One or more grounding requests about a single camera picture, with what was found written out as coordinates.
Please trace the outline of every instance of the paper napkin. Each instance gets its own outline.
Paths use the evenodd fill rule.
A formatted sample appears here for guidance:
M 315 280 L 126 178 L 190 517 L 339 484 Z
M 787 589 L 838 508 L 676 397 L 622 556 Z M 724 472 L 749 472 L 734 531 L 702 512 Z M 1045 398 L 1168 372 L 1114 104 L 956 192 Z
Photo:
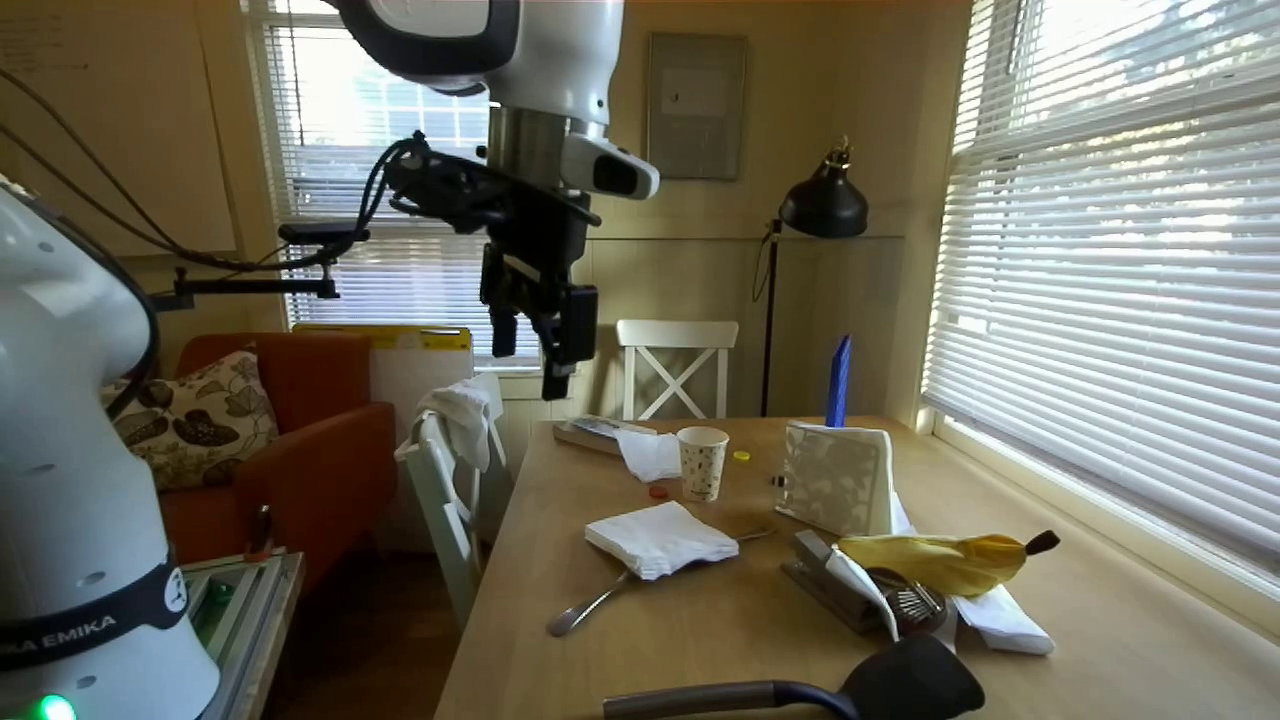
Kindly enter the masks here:
M 892 493 L 892 531 L 894 535 L 916 531 L 916 523 L 894 493 Z M 951 608 L 997 651 L 1020 651 L 1020 654 L 1046 654 L 1052 651 L 1052 634 L 1020 608 L 1020 599 L 1003 582 L 997 582 L 992 592 L 982 592 L 975 599 L 951 596 Z
M 680 476 L 680 441 L 667 430 L 615 430 L 615 448 L 643 484 Z
M 587 545 L 622 558 L 641 578 L 659 578 L 684 562 L 718 562 L 734 556 L 734 539 L 696 519 L 684 502 L 652 502 L 587 523 Z

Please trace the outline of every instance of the window blinds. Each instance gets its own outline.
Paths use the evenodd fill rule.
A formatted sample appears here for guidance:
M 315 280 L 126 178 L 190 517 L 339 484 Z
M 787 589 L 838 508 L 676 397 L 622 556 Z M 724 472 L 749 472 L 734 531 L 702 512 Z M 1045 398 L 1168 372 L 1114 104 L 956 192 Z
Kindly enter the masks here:
M 250 0 L 262 104 L 277 129 L 284 216 L 350 216 L 375 157 L 424 131 L 435 153 L 477 157 L 486 139 L 486 95 L 439 95 L 367 58 L 323 0 Z M 375 235 L 350 248 L 331 280 L 339 298 L 290 296 L 303 324 L 463 324 L 492 346 L 479 303 L 482 235 L 380 207 Z M 516 356 L 541 356 L 518 317 Z
M 323 0 L 260 0 L 270 125 L 290 216 L 350 216 L 375 157 L 410 131 L 471 157 L 486 139 L 486 95 L 439 95 L 380 68 Z
M 1280 566 L 1276 0 L 975 0 L 924 398 Z

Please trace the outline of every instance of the spoon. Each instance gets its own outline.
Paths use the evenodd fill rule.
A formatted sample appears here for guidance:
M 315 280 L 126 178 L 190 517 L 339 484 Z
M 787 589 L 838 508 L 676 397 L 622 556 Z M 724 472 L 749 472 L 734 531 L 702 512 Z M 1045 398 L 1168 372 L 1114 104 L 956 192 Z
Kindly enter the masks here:
M 738 535 L 738 545 L 761 539 L 761 535 L 768 535 L 768 531 L 770 531 L 770 529 L 763 523 L 763 529 Z M 546 631 L 550 631 L 550 634 L 576 631 L 598 603 L 609 603 L 611 596 L 618 596 L 631 578 L 634 578 L 631 566 L 615 573 L 604 592 L 597 592 L 597 596 L 587 596 L 587 599 L 568 603 L 562 611 L 557 611 L 557 614 L 546 621 Z

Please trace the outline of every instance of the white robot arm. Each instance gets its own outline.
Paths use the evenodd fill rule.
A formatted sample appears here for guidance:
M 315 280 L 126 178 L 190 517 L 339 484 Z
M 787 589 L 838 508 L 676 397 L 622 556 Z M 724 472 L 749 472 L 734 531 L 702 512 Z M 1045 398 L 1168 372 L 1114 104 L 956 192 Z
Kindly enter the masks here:
M 597 350 L 597 288 L 573 285 L 597 216 L 587 192 L 649 201 L 659 172 L 618 153 L 609 129 L 609 79 L 618 53 L 622 0 L 331 0 L 348 33 L 387 73 L 439 90 L 492 95 L 486 167 L 502 203 L 486 216 L 479 298 L 492 317 L 492 356 L 511 356 L 516 310 L 543 345 L 543 398 L 568 390 L 576 359 Z M 392 172 L 395 207 L 451 219 L 430 187 L 430 159 Z M 449 164 L 451 187 L 492 187 Z
M 568 280 L 593 223 L 587 192 L 652 197 L 656 172 L 604 139 L 618 0 L 336 0 L 392 73 L 492 89 L 479 298 L 497 350 L 516 310 L 543 338 L 543 397 L 562 397 L 597 345 L 597 292 Z M 406 153 L 387 183 L 403 207 L 460 164 Z M 187 622 L 146 464 L 101 409 L 101 382 L 146 350 L 126 280 L 0 183 L 0 715 L 198 715 L 215 662 Z
M 146 310 L 0 175 L 0 715 L 194 715 L 215 691 L 155 484 L 101 409 Z

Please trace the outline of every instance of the yellow banana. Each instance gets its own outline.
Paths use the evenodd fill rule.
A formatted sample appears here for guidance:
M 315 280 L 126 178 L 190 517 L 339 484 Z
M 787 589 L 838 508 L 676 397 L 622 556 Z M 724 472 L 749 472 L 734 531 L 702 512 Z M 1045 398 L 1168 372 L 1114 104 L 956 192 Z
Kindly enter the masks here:
M 1057 548 L 1057 535 L 1041 531 L 1026 545 L 1010 535 L 843 535 L 834 548 L 868 573 L 887 566 L 928 592 L 972 599 L 1010 578 L 1026 556 Z

